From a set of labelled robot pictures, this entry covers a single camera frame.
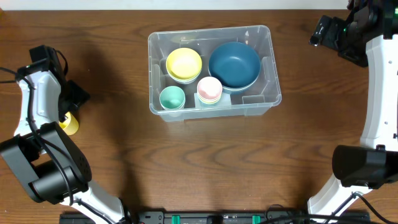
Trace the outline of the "yellow plastic cup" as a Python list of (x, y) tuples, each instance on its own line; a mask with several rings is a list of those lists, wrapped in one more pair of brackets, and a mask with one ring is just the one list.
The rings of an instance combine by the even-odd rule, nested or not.
[(71, 112), (67, 112), (65, 116), (66, 120), (64, 122), (59, 122), (59, 125), (67, 135), (71, 136), (78, 131), (80, 126)]
[(215, 98), (215, 99), (209, 100), (209, 99), (205, 99), (205, 98), (203, 98), (202, 96), (198, 95), (198, 99), (199, 99), (200, 101), (204, 102), (204, 103), (214, 103), (214, 102), (220, 101), (221, 96), (219, 96), (219, 97), (217, 97), (217, 98)]

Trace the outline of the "dark blue large bowl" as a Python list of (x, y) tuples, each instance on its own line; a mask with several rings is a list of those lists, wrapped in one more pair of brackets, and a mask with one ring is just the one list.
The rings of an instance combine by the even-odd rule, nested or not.
[(221, 94), (221, 92), (223, 93), (227, 93), (230, 95), (233, 94), (240, 94), (246, 90), (248, 90), (251, 87), (251, 85), (247, 85), (241, 88), (231, 88), (231, 87), (224, 87), (220, 82), (212, 82), (209, 84), (209, 91), (211, 96), (218, 96)]

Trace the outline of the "green plastic cup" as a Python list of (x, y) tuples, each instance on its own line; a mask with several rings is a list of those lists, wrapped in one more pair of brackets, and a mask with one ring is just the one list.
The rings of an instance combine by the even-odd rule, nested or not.
[(168, 86), (162, 90), (159, 101), (165, 110), (179, 110), (185, 106), (185, 92), (178, 86)]

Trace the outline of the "white small bowl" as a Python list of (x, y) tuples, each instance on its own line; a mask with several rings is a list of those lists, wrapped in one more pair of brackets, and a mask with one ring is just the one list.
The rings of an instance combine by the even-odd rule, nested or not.
[(189, 79), (189, 80), (181, 80), (181, 79), (174, 78), (174, 77), (172, 77), (172, 79), (173, 79), (174, 81), (176, 81), (177, 83), (179, 83), (179, 84), (188, 85), (188, 84), (193, 83), (193, 82), (197, 79), (197, 77), (196, 77), (196, 78)]

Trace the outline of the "yellow small bowl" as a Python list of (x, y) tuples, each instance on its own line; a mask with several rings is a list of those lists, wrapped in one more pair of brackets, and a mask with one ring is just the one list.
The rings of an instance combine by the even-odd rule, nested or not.
[(166, 59), (168, 73), (181, 79), (189, 79), (200, 74), (202, 66), (199, 53), (185, 47), (172, 51)]

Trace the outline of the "light blue small bowl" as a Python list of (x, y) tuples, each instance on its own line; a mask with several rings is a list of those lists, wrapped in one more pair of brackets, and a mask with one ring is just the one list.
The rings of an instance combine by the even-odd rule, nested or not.
[(177, 78), (177, 77), (175, 77), (175, 76), (173, 76), (173, 75), (171, 75), (171, 74), (169, 74), (169, 76), (173, 79), (173, 80), (175, 80), (177, 83), (182, 83), (182, 84), (184, 84), (184, 83), (192, 83), (192, 82), (194, 82), (198, 77), (199, 77), (199, 75), (196, 75), (196, 76), (194, 76), (194, 77), (191, 77), (191, 78), (189, 78), (189, 79), (181, 79), (181, 78)]

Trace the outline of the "pink plastic cup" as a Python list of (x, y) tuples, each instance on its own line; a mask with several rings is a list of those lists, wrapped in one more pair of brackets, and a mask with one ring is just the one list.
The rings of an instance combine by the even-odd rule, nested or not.
[(221, 82), (214, 77), (202, 78), (197, 85), (197, 93), (206, 100), (214, 100), (222, 94)]

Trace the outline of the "light blue plastic cup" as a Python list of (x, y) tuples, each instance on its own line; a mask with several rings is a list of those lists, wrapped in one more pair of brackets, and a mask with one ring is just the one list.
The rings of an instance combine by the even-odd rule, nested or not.
[(219, 104), (219, 101), (214, 102), (214, 103), (204, 103), (204, 102), (200, 101), (201, 107), (214, 107), (214, 106), (218, 106), (218, 104)]

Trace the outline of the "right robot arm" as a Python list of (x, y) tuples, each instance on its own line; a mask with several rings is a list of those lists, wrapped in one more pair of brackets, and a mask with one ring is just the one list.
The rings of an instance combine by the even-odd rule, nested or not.
[(333, 173), (307, 202), (308, 220), (349, 222), (343, 212), (384, 184), (397, 182), (397, 1), (349, 1), (349, 16), (322, 16), (309, 43), (369, 71), (366, 121), (359, 146), (339, 145)]

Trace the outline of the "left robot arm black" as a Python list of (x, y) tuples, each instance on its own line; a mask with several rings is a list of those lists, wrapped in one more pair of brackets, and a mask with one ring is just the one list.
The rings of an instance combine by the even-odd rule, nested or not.
[(46, 45), (29, 50), (32, 63), (15, 71), (22, 92), (21, 117), (1, 157), (35, 202), (70, 206), (94, 223), (131, 223), (122, 201), (93, 179), (90, 165), (60, 126), (89, 93), (67, 80), (61, 51)]

